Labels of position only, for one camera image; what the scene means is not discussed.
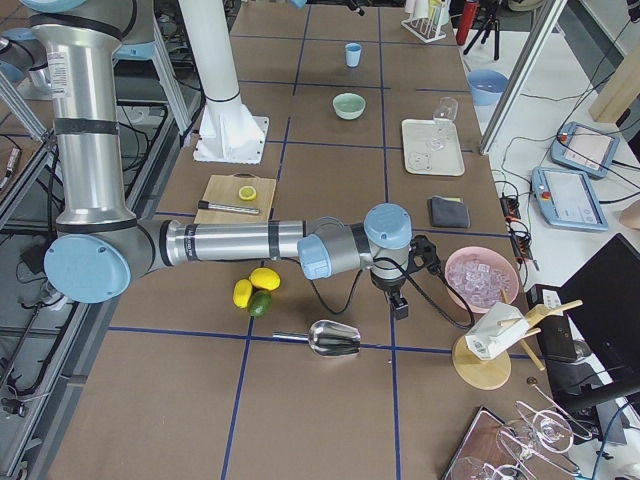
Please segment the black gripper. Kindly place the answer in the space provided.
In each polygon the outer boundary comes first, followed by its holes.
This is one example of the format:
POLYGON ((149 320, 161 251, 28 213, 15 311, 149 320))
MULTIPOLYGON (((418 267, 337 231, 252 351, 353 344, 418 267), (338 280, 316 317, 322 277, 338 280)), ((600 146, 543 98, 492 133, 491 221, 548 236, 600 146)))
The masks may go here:
POLYGON ((405 319, 409 305, 401 293, 405 277, 390 261, 378 259, 370 269, 372 283, 388 295, 391 315, 394 319, 405 319))

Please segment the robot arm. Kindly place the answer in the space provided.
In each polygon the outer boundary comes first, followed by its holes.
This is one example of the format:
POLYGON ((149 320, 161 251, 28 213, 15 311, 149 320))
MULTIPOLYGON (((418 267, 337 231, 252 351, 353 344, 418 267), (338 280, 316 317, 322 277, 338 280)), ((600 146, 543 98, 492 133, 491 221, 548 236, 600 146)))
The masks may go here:
POLYGON ((1 72, 26 99, 52 99, 46 49, 29 28, 1 33, 1 72))
POLYGON ((32 1, 35 37, 52 84, 54 132, 65 207, 44 258, 49 282, 69 299, 95 304, 137 278, 191 261, 296 258, 306 278, 367 270, 396 318, 412 266, 411 220, 383 203, 365 219, 188 224, 140 220, 127 207, 116 113, 113 59, 122 46, 151 40, 149 1, 32 1))

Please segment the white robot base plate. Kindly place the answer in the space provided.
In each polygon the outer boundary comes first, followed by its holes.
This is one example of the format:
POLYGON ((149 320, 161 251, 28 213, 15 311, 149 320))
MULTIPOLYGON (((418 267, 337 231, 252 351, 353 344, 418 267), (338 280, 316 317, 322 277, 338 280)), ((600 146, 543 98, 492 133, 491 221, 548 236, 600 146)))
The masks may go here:
POLYGON ((236 100, 226 106, 208 101, 193 158, 198 162, 259 164, 268 128, 268 117, 253 116, 236 100))

